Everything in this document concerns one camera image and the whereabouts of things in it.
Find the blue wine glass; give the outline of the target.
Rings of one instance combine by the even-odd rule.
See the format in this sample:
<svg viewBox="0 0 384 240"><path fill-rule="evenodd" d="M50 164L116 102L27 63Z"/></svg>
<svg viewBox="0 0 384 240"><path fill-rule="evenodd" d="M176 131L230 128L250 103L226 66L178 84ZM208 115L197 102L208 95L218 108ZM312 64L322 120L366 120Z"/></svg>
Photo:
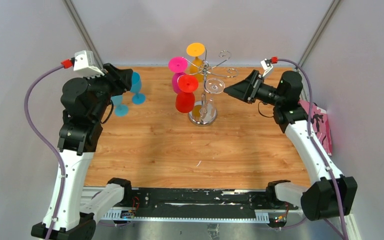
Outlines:
<svg viewBox="0 0 384 240"><path fill-rule="evenodd" d="M133 97L131 101L135 105L141 105L146 101L146 96L143 93L141 93L142 80L141 80L140 74L137 72L133 72L131 81L132 81L132 86L131 86L130 92L133 93Z"/></svg>
<svg viewBox="0 0 384 240"><path fill-rule="evenodd" d="M128 114L129 108L127 105L123 104L122 95L112 96L111 100L114 103L114 113L117 117L124 117Z"/></svg>

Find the blue wine glass front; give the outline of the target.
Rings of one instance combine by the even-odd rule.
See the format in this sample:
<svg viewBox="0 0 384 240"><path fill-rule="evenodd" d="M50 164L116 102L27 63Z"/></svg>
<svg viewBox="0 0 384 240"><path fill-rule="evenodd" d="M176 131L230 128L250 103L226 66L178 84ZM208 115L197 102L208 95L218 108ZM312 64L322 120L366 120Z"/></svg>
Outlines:
<svg viewBox="0 0 384 240"><path fill-rule="evenodd" d="M127 105L123 104L122 95L112 96L111 100L114 103L114 113L117 117L124 117L128 114L129 108Z"/></svg>

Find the clear wine glass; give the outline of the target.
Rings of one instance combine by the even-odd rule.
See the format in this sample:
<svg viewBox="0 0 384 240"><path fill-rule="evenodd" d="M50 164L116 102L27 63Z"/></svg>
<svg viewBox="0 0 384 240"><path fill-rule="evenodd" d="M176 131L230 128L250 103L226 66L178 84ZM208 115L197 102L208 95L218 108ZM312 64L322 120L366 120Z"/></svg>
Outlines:
<svg viewBox="0 0 384 240"><path fill-rule="evenodd" d="M204 81L204 94L201 100L200 120L204 125L212 124L218 115L215 96L221 94L225 83L219 78L210 78Z"/></svg>

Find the chrome wine glass rack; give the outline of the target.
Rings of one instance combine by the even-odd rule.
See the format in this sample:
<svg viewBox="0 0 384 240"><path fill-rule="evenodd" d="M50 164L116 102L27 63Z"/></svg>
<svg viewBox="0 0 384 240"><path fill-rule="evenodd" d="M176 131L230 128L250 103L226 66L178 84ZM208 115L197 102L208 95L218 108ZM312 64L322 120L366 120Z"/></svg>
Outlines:
<svg viewBox="0 0 384 240"><path fill-rule="evenodd" d="M218 56L222 58L222 61L214 66L209 64L206 57L201 59L200 63L195 61L188 62L194 68L194 70L189 70L188 74L202 77L202 82L200 83L202 86L201 97L194 103L193 110L188 113L190 122L199 127L209 126L217 119L218 110L214 96L221 94L226 87L222 78L235 78L238 75L238 71L235 68L228 68L227 75L215 73L214 70L227 62L232 54L227 50L223 50Z"/></svg>

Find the pink wine glass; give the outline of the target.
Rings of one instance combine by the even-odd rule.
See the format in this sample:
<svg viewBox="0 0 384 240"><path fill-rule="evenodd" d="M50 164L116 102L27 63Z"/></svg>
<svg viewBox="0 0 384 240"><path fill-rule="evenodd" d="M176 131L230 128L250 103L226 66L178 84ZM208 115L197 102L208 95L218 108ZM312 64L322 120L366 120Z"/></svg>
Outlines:
<svg viewBox="0 0 384 240"><path fill-rule="evenodd" d="M188 61L182 56L176 56L168 62L167 66L168 69L173 72L171 79L172 89L178 94L181 91L178 84L178 78L186 74L185 70L188 67Z"/></svg>

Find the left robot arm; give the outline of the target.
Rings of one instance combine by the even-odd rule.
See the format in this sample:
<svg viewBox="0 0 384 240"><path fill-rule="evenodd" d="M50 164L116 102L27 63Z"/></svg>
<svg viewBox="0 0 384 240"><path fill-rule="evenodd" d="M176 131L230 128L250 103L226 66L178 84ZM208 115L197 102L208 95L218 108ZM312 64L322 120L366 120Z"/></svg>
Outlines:
<svg viewBox="0 0 384 240"><path fill-rule="evenodd" d="M43 220L31 228L42 240L90 240L99 220L115 205L135 203L132 184L110 179L88 203L81 204L84 181L94 158L103 125L108 121L112 97L132 87L133 70L110 63L96 76L75 77L62 87L62 127L56 146L50 149L58 161L52 198Z"/></svg>

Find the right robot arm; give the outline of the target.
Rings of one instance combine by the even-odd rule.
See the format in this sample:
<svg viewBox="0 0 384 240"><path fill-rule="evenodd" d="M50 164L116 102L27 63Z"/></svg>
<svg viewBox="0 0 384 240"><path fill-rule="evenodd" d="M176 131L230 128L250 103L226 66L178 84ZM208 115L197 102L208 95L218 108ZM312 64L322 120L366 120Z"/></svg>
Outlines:
<svg viewBox="0 0 384 240"><path fill-rule="evenodd" d="M226 87L230 97L245 103L259 100L273 106L273 119L289 138L307 170L311 186L304 187L289 180L269 182L265 201L272 209L285 202L303 210L310 221L345 217L351 213L358 184L345 176L331 161L313 130L309 112L301 104L302 76L293 70L282 73L277 87L264 83L259 71Z"/></svg>

